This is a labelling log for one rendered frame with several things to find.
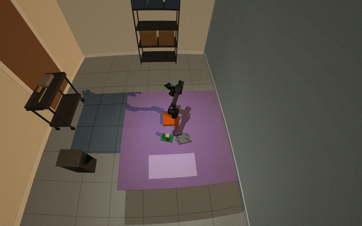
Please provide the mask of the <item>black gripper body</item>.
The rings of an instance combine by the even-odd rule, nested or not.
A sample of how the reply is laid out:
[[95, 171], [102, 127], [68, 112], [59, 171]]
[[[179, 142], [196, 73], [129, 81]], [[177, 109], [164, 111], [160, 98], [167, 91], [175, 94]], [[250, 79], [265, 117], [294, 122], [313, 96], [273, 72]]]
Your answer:
[[175, 91], [175, 86], [171, 86], [170, 83], [167, 83], [167, 86], [166, 86], [167, 89], [173, 89]]

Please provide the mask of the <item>green board with square handle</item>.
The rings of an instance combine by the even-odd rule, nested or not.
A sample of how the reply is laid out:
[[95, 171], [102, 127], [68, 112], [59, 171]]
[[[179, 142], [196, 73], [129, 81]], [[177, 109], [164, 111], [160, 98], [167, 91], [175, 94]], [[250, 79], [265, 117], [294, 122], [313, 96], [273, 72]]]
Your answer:
[[163, 133], [161, 140], [172, 143], [171, 141], [173, 141], [173, 136], [174, 135], [169, 135], [169, 134]]

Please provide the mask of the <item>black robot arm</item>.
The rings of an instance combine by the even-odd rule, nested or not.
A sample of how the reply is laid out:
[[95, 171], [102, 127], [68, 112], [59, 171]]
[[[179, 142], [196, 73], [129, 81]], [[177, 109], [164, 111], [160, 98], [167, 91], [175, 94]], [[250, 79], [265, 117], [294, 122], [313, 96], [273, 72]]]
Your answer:
[[[172, 115], [173, 119], [177, 119], [179, 110], [178, 108], [176, 108], [176, 102], [177, 102], [177, 98], [179, 96], [179, 94], [182, 94], [182, 89], [183, 89], [183, 84], [184, 81], [179, 80], [178, 85], [175, 86], [175, 91], [173, 89], [171, 89], [171, 91], [169, 92], [170, 96], [173, 96], [173, 101], [170, 105], [170, 107], [173, 107], [172, 109], [170, 109], [170, 107], [168, 108], [168, 114]], [[175, 95], [174, 95], [175, 93]]]

